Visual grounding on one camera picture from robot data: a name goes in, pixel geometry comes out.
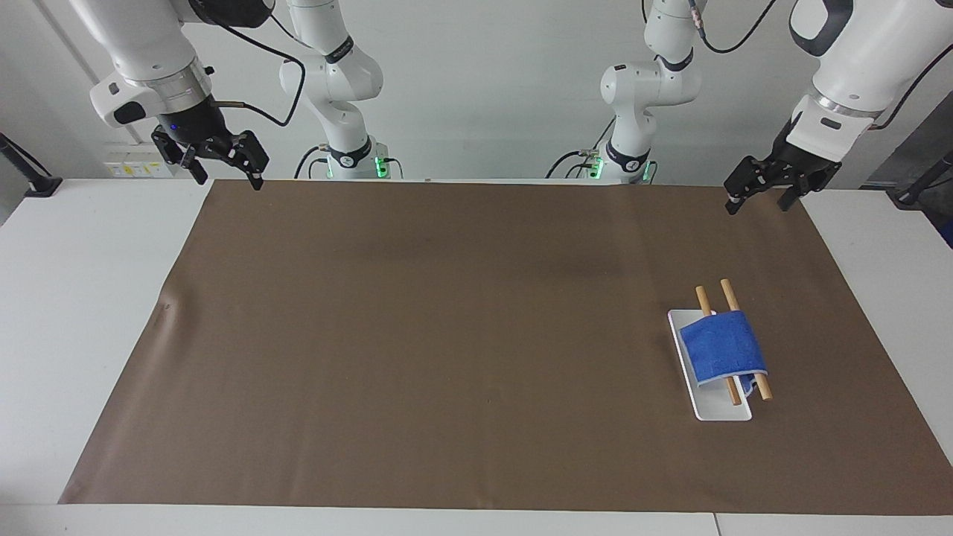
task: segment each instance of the wooden stick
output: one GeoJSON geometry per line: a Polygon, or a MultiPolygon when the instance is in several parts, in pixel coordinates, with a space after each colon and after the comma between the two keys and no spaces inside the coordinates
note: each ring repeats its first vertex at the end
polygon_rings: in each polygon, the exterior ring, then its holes
{"type": "MultiPolygon", "coordinates": [[[[739,311],[741,307],[738,305],[735,289],[731,288],[731,281],[722,279],[721,290],[724,291],[724,297],[728,300],[728,307],[730,307],[732,311],[739,311]]],[[[755,374],[755,383],[758,384],[758,392],[761,393],[761,399],[763,401],[769,401],[774,398],[774,394],[771,392],[771,385],[768,384],[767,376],[762,373],[755,374]]]]}
{"type": "MultiPolygon", "coordinates": [[[[705,292],[705,287],[701,285],[695,287],[695,294],[699,297],[701,313],[706,317],[712,316],[712,305],[708,302],[708,294],[705,292]]],[[[741,405],[741,395],[738,392],[738,387],[735,385],[735,377],[725,378],[724,382],[728,384],[728,393],[731,394],[731,404],[741,405]]]]}

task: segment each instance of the power socket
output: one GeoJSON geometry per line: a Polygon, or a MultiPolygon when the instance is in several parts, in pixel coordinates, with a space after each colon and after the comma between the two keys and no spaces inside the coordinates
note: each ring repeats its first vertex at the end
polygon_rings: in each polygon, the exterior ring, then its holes
{"type": "Polygon", "coordinates": [[[109,153],[103,164],[115,177],[171,178],[175,176],[159,153],[109,153]]]}

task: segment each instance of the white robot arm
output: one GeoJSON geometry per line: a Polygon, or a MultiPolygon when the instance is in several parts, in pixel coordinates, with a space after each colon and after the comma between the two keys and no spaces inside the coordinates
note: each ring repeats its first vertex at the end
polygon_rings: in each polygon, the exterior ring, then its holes
{"type": "Polygon", "coordinates": [[[232,134],[212,97],[211,68],[203,67],[184,22],[260,26],[274,0],[71,0],[92,36],[106,48],[115,72],[92,88],[92,105],[109,125],[147,117],[167,162],[188,169],[199,184],[208,175],[197,158],[241,170],[255,189],[268,155],[251,131],[232,134]]]}
{"type": "Polygon", "coordinates": [[[771,154],[747,156],[725,180],[730,214],[774,186],[789,186],[783,210],[824,188],[857,138],[953,43],[953,1],[799,0],[790,29],[821,66],[771,154]]]}
{"type": "MultiPolygon", "coordinates": [[[[706,0],[698,1],[699,11],[706,0]]],[[[645,26],[645,44],[655,61],[622,63],[602,76],[602,99],[616,112],[616,127],[599,147],[599,176],[632,182],[648,159],[656,120],[647,108],[691,102],[701,76],[692,66],[696,27],[687,0],[655,0],[645,26]]]]}
{"type": "MultiPolygon", "coordinates": [[[[305,103],[328,138],[329,175],[334,178],[387,176],[387,147],[367,134],[364,117],[349,101],[374,98],[384,85],[380,66],[355,45],[337,0],[288,0],[294,31],[317,54],[304,56],[305,103]]],[[[285,63],[281,86],[294,94],[301,72],[285,63]]]]}

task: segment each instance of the white table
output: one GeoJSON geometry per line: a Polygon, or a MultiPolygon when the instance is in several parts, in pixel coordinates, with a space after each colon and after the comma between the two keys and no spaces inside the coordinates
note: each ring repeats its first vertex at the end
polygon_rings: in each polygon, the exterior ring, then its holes
{"type": "MultiPolygon", "coordinates": [[[[953,516],[55,505],[208,190],[72,180],[0,227],[0,534],[953,534],[953,516]]],[[[805,205],[953,459],[953,253],[883,194],[805,205]]]]}

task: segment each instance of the blue towel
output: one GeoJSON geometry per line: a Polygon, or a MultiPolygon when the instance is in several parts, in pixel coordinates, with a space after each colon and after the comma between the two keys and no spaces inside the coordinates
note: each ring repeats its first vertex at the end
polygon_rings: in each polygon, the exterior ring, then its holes
{"type": "Polygon", "coordinates": [[[744,396],[751,394],[755,373],[767,374],[764,358],[742,311],[705,317],[681,328],[681,338],[699,385],[739,376],[744,396]]]}

